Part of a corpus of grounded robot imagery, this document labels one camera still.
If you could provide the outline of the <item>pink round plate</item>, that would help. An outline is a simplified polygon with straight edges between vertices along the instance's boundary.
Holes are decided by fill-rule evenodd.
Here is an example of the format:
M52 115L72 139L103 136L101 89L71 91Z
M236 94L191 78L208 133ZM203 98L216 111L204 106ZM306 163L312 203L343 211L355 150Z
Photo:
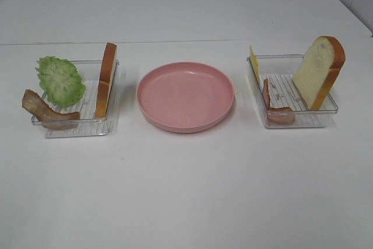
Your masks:
M217 125L235 100L231 80L222 71L197 62L176 62L150 71L139 82L136 97L148 122L177 133Z

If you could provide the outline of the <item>left clear plastic container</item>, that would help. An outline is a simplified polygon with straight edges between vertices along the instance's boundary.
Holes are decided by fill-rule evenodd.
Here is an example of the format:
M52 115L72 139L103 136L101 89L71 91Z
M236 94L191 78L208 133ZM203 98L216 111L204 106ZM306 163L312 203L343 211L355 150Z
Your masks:
M43 94L41 98L56 112L63 114L80 112L80 119L42 122L32 116L31 123L43 132L45 138L100 136L114 131L118 123L121 93L121 83L118 80L119 61L115 62L108 108L104 118L95 117L101 61L72 61L72 63L80 73L83 84L86 85L85 95L82 99L77 104L62 108L50 103L46 94Z

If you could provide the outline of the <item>clear plastic container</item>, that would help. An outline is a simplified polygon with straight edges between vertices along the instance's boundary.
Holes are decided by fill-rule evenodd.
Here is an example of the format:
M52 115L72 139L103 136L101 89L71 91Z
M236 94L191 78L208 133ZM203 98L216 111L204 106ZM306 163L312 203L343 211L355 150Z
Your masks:
M45 138L100 136L114 131L118 123L121 93L121 83L118 80L119 61L115 62L108 108L104 118L95 117L101 61L72 61L72 63L80 73L83 84L86 85L85 95L82 99L77 104L62 108L50 103L46 94L43 94L41 98L56 112L63 114L80 112L80 119L42 122L32 116L31 123L43 132Z
M257 55L261 85L256 81L253 67L248 61L248 79L258 106L264 127L276 128L322 128L338 113L338 106L331 95L327 95L321 108L311 111L293 83L293 75L302 63L302 54ZM290 107L295 122L290 125L278 125L267 119L267 109L262 96L263 81L269 81L270 106L274 108Z

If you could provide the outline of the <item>right clear plastic container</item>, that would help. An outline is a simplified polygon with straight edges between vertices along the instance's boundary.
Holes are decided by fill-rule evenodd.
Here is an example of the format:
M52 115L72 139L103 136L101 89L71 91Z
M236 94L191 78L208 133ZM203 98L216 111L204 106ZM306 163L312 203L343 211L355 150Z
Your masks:
M248 79L258 106L264 127L276 128L322 128L338 113L338 106L331 95L327 95L321 108L311 111L293 83L293 75L302 63L302 54L257 55L261 85L256 81L253 67L248 61ZM290 107L295 122L290 125L278 125L267 119L267 109L262 96L263 81L269 81L270 106L274 108Z

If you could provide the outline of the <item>bacon strip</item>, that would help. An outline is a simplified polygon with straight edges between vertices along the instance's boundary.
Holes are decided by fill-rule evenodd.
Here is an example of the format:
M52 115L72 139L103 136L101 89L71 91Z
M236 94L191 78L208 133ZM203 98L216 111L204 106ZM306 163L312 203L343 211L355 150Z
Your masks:
M39 121L52 124L43 124L44 128L52 130L65 130L76 128L77 124L58 124L57 121L79 120L80 112L58 113L54 111L36 92L26 89L22 98L22 107L33 114Z
M269 81L265 79L263 81L262 96L267 109L267 119L278 125L290 125L295 122L295 115L291 113L290 107L279 107L274 108L270 106L270 93L269 93Z

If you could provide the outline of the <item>yellow cheese slice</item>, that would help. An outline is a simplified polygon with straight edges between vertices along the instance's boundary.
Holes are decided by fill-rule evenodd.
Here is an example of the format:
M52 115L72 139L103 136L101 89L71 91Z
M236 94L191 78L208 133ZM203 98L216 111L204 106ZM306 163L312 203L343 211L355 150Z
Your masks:
M253 70L254 70L256 81L258 82L259 85L261 85L261 77L260 77L260 73L259 73L259 63L258 63L257 57L254 53L254 50L253 50L252 46L249 47L249 58L250 58L251 65L252 65Z

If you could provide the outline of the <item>bread slice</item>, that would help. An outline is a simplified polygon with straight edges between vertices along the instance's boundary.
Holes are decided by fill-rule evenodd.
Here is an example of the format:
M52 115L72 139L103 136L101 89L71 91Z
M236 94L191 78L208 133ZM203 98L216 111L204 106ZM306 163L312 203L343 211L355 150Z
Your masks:
M307 49L293 82L311 111L319 110L346 60L344 48L332 36L320 36Z
M113 43L107 43L104 50L98 81L95 118L104 118L106 116L112 80L114 77L116 56L117 46Z

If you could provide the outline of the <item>green lettuce leaf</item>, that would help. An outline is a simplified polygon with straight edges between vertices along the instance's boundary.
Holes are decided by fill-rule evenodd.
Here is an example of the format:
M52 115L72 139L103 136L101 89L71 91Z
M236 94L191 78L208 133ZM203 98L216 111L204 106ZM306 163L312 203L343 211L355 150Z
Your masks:
M85 94L86 86L73 63L67 59L46 56L38 60L39 85L47 100L60 107L78 103Z

